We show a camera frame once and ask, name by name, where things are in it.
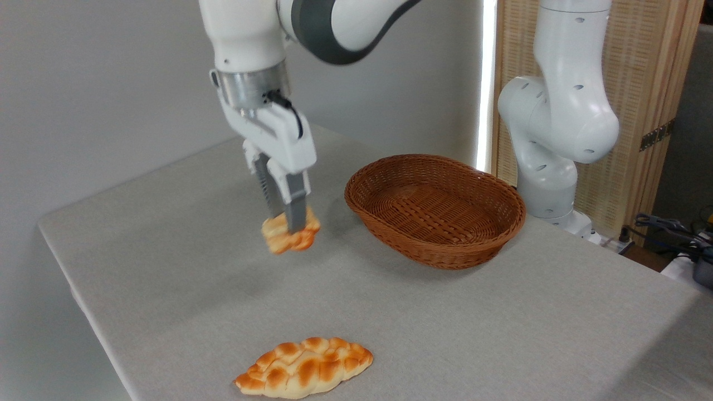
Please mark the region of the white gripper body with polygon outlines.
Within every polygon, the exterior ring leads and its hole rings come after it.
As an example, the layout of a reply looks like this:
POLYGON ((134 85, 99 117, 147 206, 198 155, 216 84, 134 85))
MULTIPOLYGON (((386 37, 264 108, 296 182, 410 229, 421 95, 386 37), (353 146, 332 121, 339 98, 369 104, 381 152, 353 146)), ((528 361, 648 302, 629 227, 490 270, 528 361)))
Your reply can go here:
POLYGON ((229 126, 288 173, 311 168, 316 151, 306 117, 285 106, 290 89, 285 69, 243 73, 211 70, 229 126))

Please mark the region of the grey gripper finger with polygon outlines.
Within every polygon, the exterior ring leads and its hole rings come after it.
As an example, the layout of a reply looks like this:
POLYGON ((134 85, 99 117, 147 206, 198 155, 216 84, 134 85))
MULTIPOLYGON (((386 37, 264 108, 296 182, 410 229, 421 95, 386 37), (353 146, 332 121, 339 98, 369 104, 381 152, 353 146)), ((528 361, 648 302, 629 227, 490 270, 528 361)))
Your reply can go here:
POLYGON ((259 181, 262 194, 270 211, 270 216, 271 218, 276 218, 285 212, 285 206, 275 178, 271 175, 268 168, 270 158, 249 140, 243 141, 243 151, 250 172, 252 175, 255 175, 259 181))
POLYGON ((306 228, 306 196, 310 193, 310 188, 306 183, 306 171, 290 174, 272 159, 268 162, 268 168, 282 194, 285 206, 283 215, 287 221, 287 230, 291 234, 304 230, 306 228))

